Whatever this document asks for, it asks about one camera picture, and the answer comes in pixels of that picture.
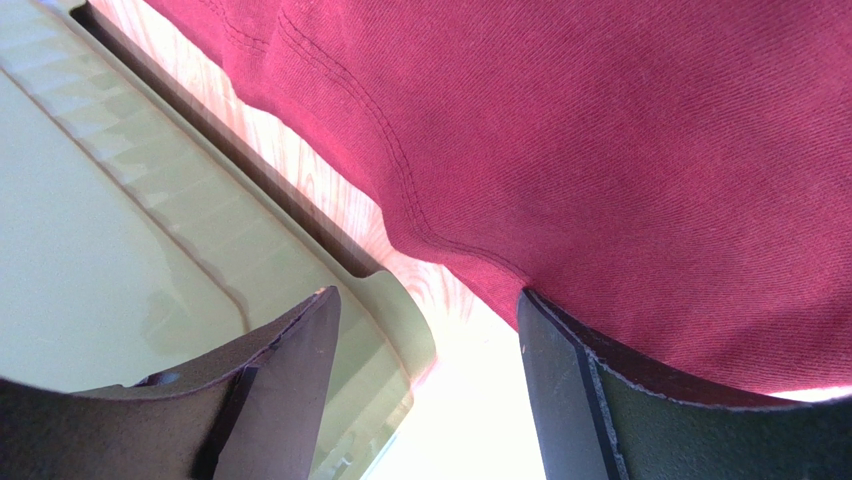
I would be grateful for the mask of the dark red t-shirt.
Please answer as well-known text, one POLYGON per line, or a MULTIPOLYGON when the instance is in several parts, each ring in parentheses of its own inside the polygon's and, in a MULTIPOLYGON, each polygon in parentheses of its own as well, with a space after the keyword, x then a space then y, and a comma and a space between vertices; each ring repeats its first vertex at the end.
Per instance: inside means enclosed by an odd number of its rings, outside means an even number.
POLYGON ((529 287, 758 393, 851 381, 847 1, 157 1, 508 322, 529 287))

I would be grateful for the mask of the green plastic laundry basket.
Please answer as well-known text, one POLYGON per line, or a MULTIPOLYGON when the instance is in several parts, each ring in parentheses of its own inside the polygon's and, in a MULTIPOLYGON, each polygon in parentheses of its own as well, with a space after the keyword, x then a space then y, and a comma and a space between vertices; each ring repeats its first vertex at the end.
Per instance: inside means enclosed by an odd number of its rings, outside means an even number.
POLYGON ((73 1, 1 5, 1 383, 178 366, 327 287, 338 342, 310 473, 361 479, 435 355, 397 279, 352 275, 100 41, 73 1))

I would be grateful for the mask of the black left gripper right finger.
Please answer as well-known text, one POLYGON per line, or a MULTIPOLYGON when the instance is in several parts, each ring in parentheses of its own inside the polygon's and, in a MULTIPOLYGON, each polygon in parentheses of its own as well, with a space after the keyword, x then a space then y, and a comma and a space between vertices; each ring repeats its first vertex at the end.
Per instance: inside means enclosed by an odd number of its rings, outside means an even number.
POLYGON ((847 479, 851 401, 801 402, 674 369, 533 290, 517 303, 549 479, 847 479))

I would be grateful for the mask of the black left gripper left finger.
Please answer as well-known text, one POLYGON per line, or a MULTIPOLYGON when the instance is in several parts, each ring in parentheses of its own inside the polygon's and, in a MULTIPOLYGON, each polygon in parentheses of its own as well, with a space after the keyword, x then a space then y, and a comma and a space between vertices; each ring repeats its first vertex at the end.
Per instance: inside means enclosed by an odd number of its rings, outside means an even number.
POLYGON ((341 318, 334 287, 141 382, 1 383, 5 479, 305 479, 341 318))

